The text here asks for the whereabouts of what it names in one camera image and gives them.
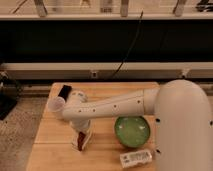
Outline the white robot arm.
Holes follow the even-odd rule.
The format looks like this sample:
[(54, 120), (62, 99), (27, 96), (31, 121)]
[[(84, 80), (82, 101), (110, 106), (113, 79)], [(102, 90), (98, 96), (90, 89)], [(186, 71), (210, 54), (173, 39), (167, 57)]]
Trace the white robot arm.
[(72, 100), (72, 122), (114, 116), (155, 116), (156, 171), (213, 171), (213, 112), (203, 89), (188, 80), (95, 102)]

